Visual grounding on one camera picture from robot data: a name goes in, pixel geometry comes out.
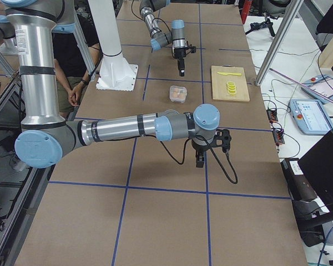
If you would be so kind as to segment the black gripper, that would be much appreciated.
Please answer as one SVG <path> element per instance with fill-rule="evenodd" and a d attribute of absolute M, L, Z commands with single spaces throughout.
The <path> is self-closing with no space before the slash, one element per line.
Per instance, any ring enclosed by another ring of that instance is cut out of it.
<path fill-rule="evenodd" d="M 204 153 L 210 150 L 211 145 L 207 140 L 192 140 L 191 145 L 195 150 L 196 167 L 203 168 L 205 163 Z"/>
<path fill-rule="evenodd" d="M 174 47 L 173 48 L 173 58 L 178 62 L 178 71 L 180 76 L 184 76 L 184 58 L 186 57 L 186 47 Z"/>

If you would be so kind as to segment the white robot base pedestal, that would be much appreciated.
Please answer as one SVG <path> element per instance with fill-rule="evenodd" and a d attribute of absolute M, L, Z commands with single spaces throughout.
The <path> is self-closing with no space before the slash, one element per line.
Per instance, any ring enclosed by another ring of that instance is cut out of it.
<path fill-rule="evenodd" d="M 88 3 L 103 53 L 97 89 L 132 91 L 138 66 L 129 64 L 123 56 L 113 2 L 91 0 Z"/>

